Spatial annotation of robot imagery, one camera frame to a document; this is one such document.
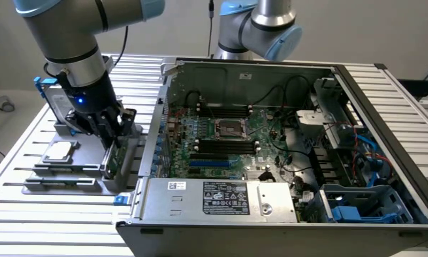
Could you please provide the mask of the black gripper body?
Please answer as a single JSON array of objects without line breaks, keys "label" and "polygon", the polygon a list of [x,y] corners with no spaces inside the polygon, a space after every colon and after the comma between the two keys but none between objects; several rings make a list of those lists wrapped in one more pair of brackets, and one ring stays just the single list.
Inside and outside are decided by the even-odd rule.
[{"label": "black gripper body", "polygon": [[62,87],[75,110],[82,114],[94,114],[104,110],[119,111],[119,102],[110,76],[103,76],[84,87],[74,87],[67,78],[62,78]]}]

